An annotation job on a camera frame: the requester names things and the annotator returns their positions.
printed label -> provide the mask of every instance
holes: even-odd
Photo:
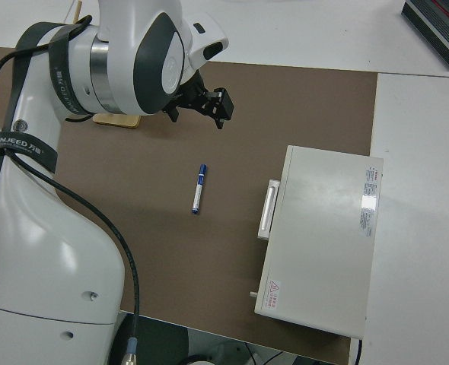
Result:
[[[365,171],[365,184],[361,197],[360,234],[371,237],[375,228],[375,211],[377,210],[378,169],[370,167]]]
[[[282,283],[277,280],[269,280],[265,295],[265,308],[276,310],[279,304],[279,293]]]

white metal case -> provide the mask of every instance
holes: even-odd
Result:
[[[288,147],[256,313],[363,338],[382,166]]]

black cable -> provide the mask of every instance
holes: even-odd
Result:
[[[85,116],[83,118],[65,118],[66,122],[85,122],[88,119],[91,119],[94,116],[94,114],[90,114],[89,116]]]
[[[356,360],[355,360],[355,365],[359,365],[360,364],[360,357],[361,357],[361,348],[363,347],[363,341],[360,340],[358,342],[358,352],[356,353]]]
[[[140,286],[139,286],[139,273],[136,269],[135,260],[133,258],[132,252],[130,251],[130,248],[128,247],[128,244],[126,243],[125,239],[123,238],[123,235],[118,231],[116,226],[113,224],[113,222],[110,221],[110,219],[104,215],[99,209],[97,209],[94,205],[92,205],[90,202],[88,202],[86,199],[82,198],[80,195],[76,194],[69,188],[66,188],[64,185],[56,182],[53,179],[50,179],[48,176],[45,176],[40,171],[34,169],[29,164],[25,163],[22,159],[20,159],[12,150],[5,149],[5,154],[11,158],[13,163],[15,163],[20,168],[23,168],[27,172],[31,173],[32,175],[38,177],[42,181],[46,182],[47,184],[53,186],[60,192],[63,192],[64,194],[70,196],[83,206],[85,206],[87,209],[95,213],[113,232],[115,237],[119,240],[119,243],[121,244],[121,247],[123,248],[123,251],[126,254],[126,257],[129,262],[130,269],[132,271],[132,277],[133,277],[133,294],[135,297],[135,306],[133,310],[133,324],[132,324],[132,337],[136,337],[136,329],[137,329],[137,323],[139,320],[139,313],[140,313]]]
[[[253,356],[252,351],[251,351],[250,348],[248,347],[248,343],[245,342],[244,344],[245,344],[245,346],[247,346],[248,354],[250,354],[250,356],[251,356],[251,358],[252,358],[252,360],[253,360],[253,364],[256,365],[255,357]]]
[[[270,361],[272,361],[273,359],[275,359],[277,356],[280,356],[284,353],[284,351],[280,351],[278,354],[273,355],[272,357],[270,357],[265,363],[263,363],[263,365],[265,365],[266,363],[269,363]]]
[[[87,15],[87,16],[83,17],[81,20],[79,20],[78,23],[76,23],[76,24],[80,24],[80,26],[71,30],[71,32],[69,33],[69,40],[73,40],[79,34],[81,34],[88,27],[88,25],[91,23],[92,20],[93,20],[93,17],[90,15]],[[32,56],[36,52],[45,52],[48,49],[49,49],[49,44],[43,44],[43,45],[29,48],[29,49],[19,49],[18,51],[10,52],[5,57],[0,59],[0,71],[2,70],[2,68],[6,64],[6,62],[8,62],[10,59],[13,59],[14,57]]]

brown mat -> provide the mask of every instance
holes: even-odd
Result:
[[[266,252],[256,238],[266,187],[280,179],[287,145],[367,155],[377,74],[226,63],[202,73],[209,89],[224,86],[234,101],[222,131],[191,111],[177,124],[163,114],[144,118],[136,130],[67,123],[56,177],[126,236],[145,316],[347,364],[349,338],[254,314],[249,292]],[[209,171],[195,216],[201,163]],[[128,272],[125,288],[122,308],[131,310]]]

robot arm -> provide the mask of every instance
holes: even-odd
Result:
[[[84,110],[93,113],[102,113],[101,107],[110,113],[130,115],[164,110],[171,112],[175,121],[175,107],[189,107],[179,99],[183,93],[180,86],[186,85],[184,89],[188,90],[190,84],[201,84],[199,78],[194,78],[196,72],[228,46],[227,37],[207,14],[182,18],[177,0],[100,0],[100,26],[94,31],[95,35],[87,30],[91,33],[88,40],[94,40],[90,49],[90,42],[86,41],[81,45],[87,47],[84,52],[69,52],[73,59],[69,61],[69,74],[64,74],[74,84],[74,104],[79,101]],[[51,65],[51,72],[56,72],[55,68],[60,71],[58,54],[52,59],[55,65]],[[221,125],[231,118],[233,105],[226,93],[217,99],[208,95],[204,87],[200,90],[194,99],[213,103],[206,115]],[[62,92],[59,99],[64,100]],[[213,113],[214,106],[225,109],[224,113]]]
[[[199,75],[228,46],[209,16],[182,18],[178,0],[100,0],[100,13],[99,27],[36,24],[18,43],[49,45],[14,60],[0,151],[45,176],[73,115],[163,110],[175,121],[181,106],[219,128],[231,118],[226,90],[208,92]],[[123,278],[106,233],[0,154],[0,363],[104,364]]]

